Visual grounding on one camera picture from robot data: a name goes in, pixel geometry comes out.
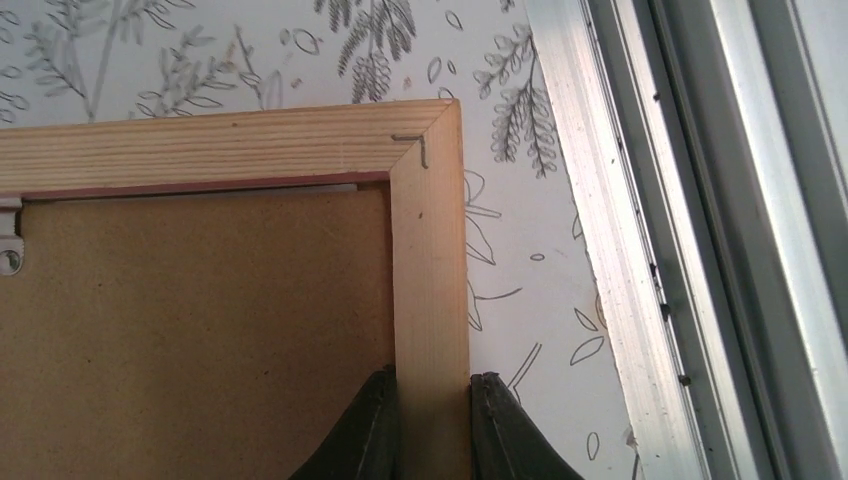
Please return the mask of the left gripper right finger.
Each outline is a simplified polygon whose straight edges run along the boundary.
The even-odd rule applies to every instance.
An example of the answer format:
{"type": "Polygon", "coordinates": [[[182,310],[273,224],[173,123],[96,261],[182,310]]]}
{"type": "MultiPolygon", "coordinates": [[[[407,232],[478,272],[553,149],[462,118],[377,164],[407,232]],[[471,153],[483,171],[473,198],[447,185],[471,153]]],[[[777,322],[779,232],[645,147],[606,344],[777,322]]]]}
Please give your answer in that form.
{"type": "Polygon", "coordinates": [[[474,479],[579,479],[551,446],[500,375],[470,378],[474,479]]]}

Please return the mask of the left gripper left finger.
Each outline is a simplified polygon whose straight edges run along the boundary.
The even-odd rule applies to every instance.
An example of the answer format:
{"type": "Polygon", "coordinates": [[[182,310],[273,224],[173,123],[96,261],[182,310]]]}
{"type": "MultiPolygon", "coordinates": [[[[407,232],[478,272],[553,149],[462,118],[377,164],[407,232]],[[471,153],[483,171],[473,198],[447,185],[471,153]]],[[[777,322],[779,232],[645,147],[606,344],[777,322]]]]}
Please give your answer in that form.
{"type": "Polygon", "coordinates": [[[398,386],[395,368],[387,365],[362,384],[319,447],[290,479],[398,477],[398,386]]]}

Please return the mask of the brown cardboard backing board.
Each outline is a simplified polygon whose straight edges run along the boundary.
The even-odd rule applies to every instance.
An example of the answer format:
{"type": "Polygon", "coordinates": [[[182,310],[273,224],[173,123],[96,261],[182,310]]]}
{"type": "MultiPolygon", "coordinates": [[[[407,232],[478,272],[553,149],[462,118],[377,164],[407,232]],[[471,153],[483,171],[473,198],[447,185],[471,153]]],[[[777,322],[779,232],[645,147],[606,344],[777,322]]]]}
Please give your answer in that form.
{"type": "Polygon", "coordinates": [[[5,479],[285,479],[394,357],[377,189],[27,205],[5,479]]]}

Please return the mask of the pink wooden picture frame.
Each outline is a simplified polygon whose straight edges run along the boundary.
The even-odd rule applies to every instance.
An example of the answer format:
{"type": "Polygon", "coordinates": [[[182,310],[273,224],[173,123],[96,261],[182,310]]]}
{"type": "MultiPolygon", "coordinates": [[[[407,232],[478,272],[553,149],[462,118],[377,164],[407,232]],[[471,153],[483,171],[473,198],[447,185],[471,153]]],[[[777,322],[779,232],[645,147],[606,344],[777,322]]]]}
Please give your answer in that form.
{"type": "Polygon", "coordinates": [[[5,129],[1,193],[97,198],[385,181],[401,474],[472,475],[461,105],[456,99],[5,129]]]}

